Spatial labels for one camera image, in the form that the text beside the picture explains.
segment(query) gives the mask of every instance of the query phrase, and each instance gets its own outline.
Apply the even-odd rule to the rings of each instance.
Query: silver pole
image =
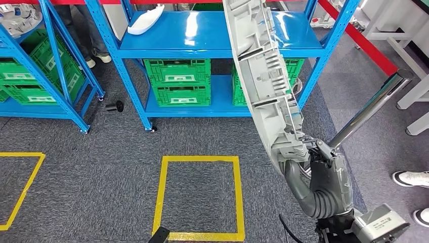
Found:
[[[390,76],[381,89],[366,103],[366,105],[345,125],[339,133],[330,141],[329,146],[338,148],[340,144],[357,131],[398,91],[410,83],[413,73],[399,69]]]

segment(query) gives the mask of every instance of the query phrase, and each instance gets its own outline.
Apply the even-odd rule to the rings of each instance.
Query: yellow floor tape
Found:
[[[170,232],[169,240],[181,241],[244,241],[244,211],[243,194],[241,192],[240,164],[238,156],[163,156],[159,176],[158,196],[156,198],[155,216],[153,219],[152,235],[161,225],[162,205],[164,202],[165,183],[168,163],[175,162],[232,162],[235,184],[235,205],[237,216],[237,233],[196,233]]]
[[[37,171],[39,170],[41,163],[45,159],[45,155],[43,153],[39,153],[39,152],[0,152],[0,157],[39,157],[37,164],[34,167],[33,172],[31,173],[30,178],[27,181],[27,184],[25,185],[24,189],[22,190],[22,193],[19,196],[19,199],[16,202],[14,209],[13,209],[7,223],[4,225],[0,225],[0,231],[4,231],[4,230],[8,230],[9,227],[12,225],[12,223],[16,217],[16,214],[18,213],[18,210],[21,207],[22,202],[24,201],[24,198],[27,194],[27,191],[30,188],[31,184],[33,183],[33,180],[36,177]]]

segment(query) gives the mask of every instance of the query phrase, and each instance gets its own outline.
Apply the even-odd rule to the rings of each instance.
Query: white plastic panel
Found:
[[[265,0],[224,0],[234,63],[247,106],[273,163],[305,162],[303,117],[288,82],[284,59],[273,41],[274,23]]]

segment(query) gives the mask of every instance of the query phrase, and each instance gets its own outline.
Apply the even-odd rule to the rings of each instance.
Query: white sneaker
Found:
[[[87,61],[87,65],[88,67],[93,68],[95,67],[95,61],[93,59],[90,59],[89,61]]]
[[[414,211],[412,216],[419,225],[429,228],[429,208]]]
[[[96,53],[95,54],[96,57],[100,58],[102,62],[104,63],[109,63],[112,61],[112,58],[110,57],[110,55],[107,56],[101,56],[100,54]]]
[[[410,172],[396,171],[392,174],[392,180],[405,187],[421,186],[429,188],[429,171],[425,172]]]

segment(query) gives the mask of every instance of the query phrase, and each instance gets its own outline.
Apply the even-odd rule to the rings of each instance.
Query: stacked green crates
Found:
[[[145,59],[159,107],[210,106],[210,59]]]
[[[286,70],[289,76],[289,84],[293,87],[298,78],[299,72],[304,64],[304,58],[285,58]],[[243,89],[241,87],[240,78],[237,75],[235,65],[232,66],[232,104],[235,106],[245,106],[246,99],[244,98]]]
[[[0,89],[0,103],[5,102],[9,98],[8,93],[6,91]]]
[[[58,37],[57,44],[67,88],[73,102],[84,83],[84,76]],[[39,66],[54,87],[62,93],[61,82],[50,42],[46,37],[46,31],[35,31],[21,44],[21,47],[30,53],[30,58]],[[0,59],[0,89],[22,105],[56,104],[55,99],[38,83],[33,75],[12,58]]]

